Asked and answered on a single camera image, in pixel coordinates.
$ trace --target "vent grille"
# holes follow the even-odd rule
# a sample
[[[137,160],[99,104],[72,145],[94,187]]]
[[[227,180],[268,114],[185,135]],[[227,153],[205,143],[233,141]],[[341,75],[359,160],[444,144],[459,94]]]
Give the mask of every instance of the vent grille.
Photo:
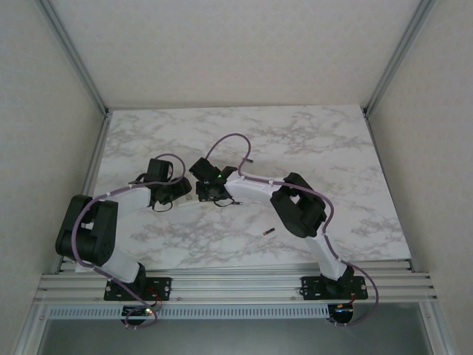
[[[57,305],[51,307],[51,320],[116,320],[120,305]],[[162,320],[261,320],[328,318],[327,305],[165,305],[158,311]],[[130,317],[146,319],[148,317]]]

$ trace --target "gray floor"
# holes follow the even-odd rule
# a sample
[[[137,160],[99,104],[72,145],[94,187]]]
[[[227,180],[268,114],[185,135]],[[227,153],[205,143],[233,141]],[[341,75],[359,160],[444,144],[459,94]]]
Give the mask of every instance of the gray floor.
[[[368,305],[359,305],[362,314]],[[166,320],[138,331],[114,320],[49,321],[41,355],[431,354],[417,305],[380,305],[352,328],[325,319]]]

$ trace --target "black mounting plate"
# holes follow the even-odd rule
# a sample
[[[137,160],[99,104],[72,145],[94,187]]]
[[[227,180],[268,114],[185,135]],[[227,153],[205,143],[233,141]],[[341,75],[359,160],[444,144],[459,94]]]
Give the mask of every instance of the black mounting plate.
[[[154,302],[157,296],[159,296],[162,301],[169,301],[171,282],[172,278],[170,277],[147,277],[145,291],[141,295],[141,298],[145,301]],[[116,283],[110,281],[106,283],[103,299],[106,301],[135,301],[132,295],[123,290]]]
[[[343,294],[332,295],[324,286],[324,281],[320,276],[301,277],[302,287],[299,293],[304,297],[304,301],[314,300],[366,300],[368,298],[367,286],[364,277],[354,276],[350,281],[350,287]]]

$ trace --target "white wall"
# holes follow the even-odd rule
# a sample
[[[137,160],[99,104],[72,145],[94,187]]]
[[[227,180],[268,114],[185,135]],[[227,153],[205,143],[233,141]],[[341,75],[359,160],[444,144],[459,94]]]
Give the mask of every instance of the white wall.
[[[365,104],[419,0],[53,0],[111,108]]]
[[[438,1],[372,128],[413,256],[462,354],[473,329],[473,1]]]
[[[33,0],[0,10],[0,344],[9,354],[101,118]]]

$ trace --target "white marble table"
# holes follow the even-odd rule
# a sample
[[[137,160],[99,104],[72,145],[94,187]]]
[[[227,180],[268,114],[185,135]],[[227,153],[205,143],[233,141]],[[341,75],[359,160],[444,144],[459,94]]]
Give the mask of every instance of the white marble table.
[[[410,257],[359,106],[272,106],[115,111],[95,194],[145,172],[150,158],[173,152],[188,167],[223,135],[240,132],[253,144],[246,172],[284,177],[298,172],[330,197],[329,234],[348,260]],[[246,150],[230,138],[214,151],[221,169]],[[176,175],[179,163],[174,162]],[[187,174],[192,186],[195,179]],[[267,236],[270,228],[276,231]],[[117,245],[147,269],[261,266],[316,261],[287,232],[270,206],[245,203],[177,205],[166,213],[135,212],[118,222]]]

